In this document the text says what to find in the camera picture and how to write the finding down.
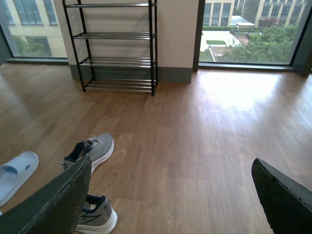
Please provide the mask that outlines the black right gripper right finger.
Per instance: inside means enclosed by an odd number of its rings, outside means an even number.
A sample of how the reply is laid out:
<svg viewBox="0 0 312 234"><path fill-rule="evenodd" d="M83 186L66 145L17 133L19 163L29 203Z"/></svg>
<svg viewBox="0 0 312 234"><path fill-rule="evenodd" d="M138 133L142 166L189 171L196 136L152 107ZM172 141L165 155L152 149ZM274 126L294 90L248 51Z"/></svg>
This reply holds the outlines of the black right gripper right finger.
<svg viewBox="0 0 312 234"><path fill-rule="evenodd" d="M255 188L275 234L312 232L312 192L275 167L256 158L252 164Z"/></svg>

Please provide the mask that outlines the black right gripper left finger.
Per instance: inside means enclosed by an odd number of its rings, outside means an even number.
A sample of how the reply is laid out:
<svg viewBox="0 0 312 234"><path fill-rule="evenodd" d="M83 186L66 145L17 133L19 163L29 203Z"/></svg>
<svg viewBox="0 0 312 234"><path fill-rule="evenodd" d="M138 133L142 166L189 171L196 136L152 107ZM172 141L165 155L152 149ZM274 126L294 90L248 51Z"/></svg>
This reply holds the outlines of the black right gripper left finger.
<svg viewBox="0 0 312 234"><path fill-rule="evenodd" d="M91 160L83 157L0 217L2 234L72 234L89 190Z"/></svg>

